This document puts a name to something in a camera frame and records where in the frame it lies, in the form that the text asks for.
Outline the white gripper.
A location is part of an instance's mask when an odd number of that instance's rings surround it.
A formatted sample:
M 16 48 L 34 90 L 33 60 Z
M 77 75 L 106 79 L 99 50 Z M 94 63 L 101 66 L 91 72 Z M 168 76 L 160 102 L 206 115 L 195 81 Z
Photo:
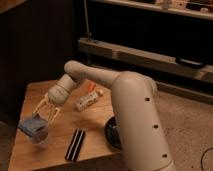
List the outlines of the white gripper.
M 66 103 L 67 99 L 69 98 L 71 92 L 76 87 L 77 82 L 68 74 L 64 74 L 57 81 L 57 83 L 48 90 L 47 94 L 44 95 L 44 97 L 41 99 L 39 104 L 32 112 L 32 116 L 35 116 L 42 107 L 44 107 L 49 103 L 49 101 L 55 106 L 63 106 Z M 60 107 L 55 107 L 51 109 L 48 115 L 49 125 L 51 125 L 54 122 L 55 118 L 58 116 L 60 111 L 61 111 Z

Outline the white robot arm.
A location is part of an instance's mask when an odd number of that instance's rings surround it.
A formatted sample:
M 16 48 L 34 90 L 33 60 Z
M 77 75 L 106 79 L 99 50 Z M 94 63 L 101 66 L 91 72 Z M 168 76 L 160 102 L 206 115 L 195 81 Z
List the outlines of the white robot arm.
M 71 92 L 89 79 L 111 90 L 111 104 L 121 146 L 131 171 L 176 171 L 156 108 L 153 79 L 136 72 L 89 67 L 77 61 L 64 65 L 65 74 L 51 87 L 37 109 L 59 107 Z

